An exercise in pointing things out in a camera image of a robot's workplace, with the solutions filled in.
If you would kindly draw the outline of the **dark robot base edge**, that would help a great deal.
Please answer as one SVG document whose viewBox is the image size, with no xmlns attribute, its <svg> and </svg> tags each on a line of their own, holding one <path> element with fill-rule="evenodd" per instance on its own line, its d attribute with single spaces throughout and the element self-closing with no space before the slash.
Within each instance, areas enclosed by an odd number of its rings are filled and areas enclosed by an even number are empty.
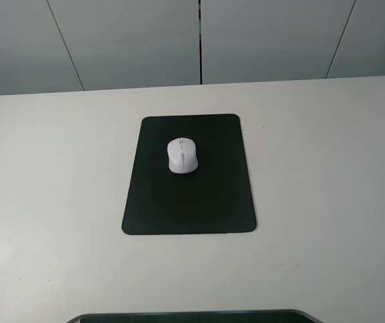
<svg viewBox="0 0 385 323">
<path fill-rule="evenodd" d="M 299 310 L 82 314 L 69 322 L 320 322 Z"/>
</svg>

